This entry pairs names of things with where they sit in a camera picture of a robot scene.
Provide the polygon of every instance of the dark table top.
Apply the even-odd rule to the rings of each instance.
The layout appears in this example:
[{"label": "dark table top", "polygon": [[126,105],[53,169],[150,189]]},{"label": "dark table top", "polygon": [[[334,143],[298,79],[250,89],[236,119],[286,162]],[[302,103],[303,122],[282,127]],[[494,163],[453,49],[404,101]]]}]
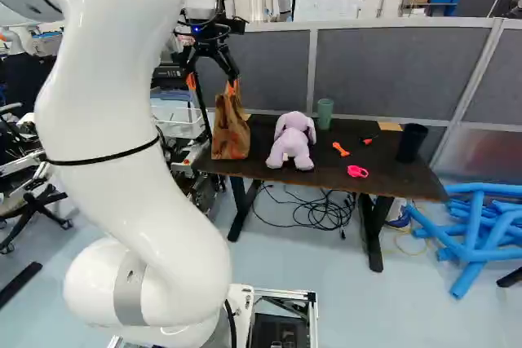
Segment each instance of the dark table top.
[{"label": "dark table top", "polygon": [[[253,115],[250,126],[250,154],[243,161],[214,161],[207,148],[194,163],[196,170],[309,187],[323,187],[347,192],[362,192],[380,196],[395,196],[418,200],[441,201],[448,195],[428,164],[418,158],[411,164],[395,161],[400,132],[380,130],[375,121],[333,119],[327,131],[316,129],[317,143],[310,146],[315,169],[298,171],[292,159],[281,169],[265,165],[270,154],[278,116]],[[366,147],[361,136],[378,134]],[[332,147],[334,142],[351,153],[342,158]],[[358,165],[369,171],[368,178],[352,178],[347,166]]]}]

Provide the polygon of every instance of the chair wheel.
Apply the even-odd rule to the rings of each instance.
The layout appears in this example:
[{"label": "chair wheel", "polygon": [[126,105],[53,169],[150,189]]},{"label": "chair wheel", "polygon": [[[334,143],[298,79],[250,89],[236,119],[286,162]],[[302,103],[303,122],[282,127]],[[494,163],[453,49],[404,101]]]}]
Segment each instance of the chair wheel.
[{"label": "chair wheel", "polygon": [[67,219],[64,224],[61,225],[64,230],[68,230],[73,227],[73,221],[71,219]]},{"label": "chair wheel", "polygon": [[2,250],[0,250],[0,254],[3,254],[5,256],[6,254],[12,253],[14,251],[15,251],[15,246],[13,244],[9,244],[8,246],[6,246]]}]

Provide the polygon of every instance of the orange toy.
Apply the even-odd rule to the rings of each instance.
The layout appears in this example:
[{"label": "orange toy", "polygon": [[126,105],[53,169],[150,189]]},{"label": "orange toy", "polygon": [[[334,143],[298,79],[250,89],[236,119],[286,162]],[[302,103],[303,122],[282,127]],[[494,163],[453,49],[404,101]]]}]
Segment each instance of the orange toy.
[{"label": "orange toy", "polygon": [[335,143],[332,144],[332,145],[334,146],[334,148],[335,148],[337,151],[341,152],[341,156],[342,156],[342,157],[345,157],[345,156],[350,155],[350,152],[344,150],[344,149],[341,147],[341,145],[340,145],[339,143],[335,142]]}]

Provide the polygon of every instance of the green cup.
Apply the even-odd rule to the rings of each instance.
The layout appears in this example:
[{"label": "green cup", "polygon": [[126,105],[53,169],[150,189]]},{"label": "green cup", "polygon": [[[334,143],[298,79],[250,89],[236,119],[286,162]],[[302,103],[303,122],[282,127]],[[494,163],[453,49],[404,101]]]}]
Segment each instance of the green cup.
[{"label": "green cup", "polygon": [[332,121],[332,113],[334,112],[334,101],[328,98],[319,99],[317,101],[317,114],[319,119],[317,125],[320,130],[328,130]]}]

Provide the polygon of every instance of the brown paper bag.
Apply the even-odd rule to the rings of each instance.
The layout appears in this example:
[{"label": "brown paper bag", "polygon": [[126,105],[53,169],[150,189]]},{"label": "brown paper bag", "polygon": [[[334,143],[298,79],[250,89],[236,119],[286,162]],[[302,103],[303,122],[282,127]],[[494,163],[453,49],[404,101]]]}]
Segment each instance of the brown paper bag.
[{"label": "brown paper bag", "polygon": [[241,106],[239,80],[227,82],[223,94],[215,97],[212,159],[245,159],[250,151],[250,128]]}]

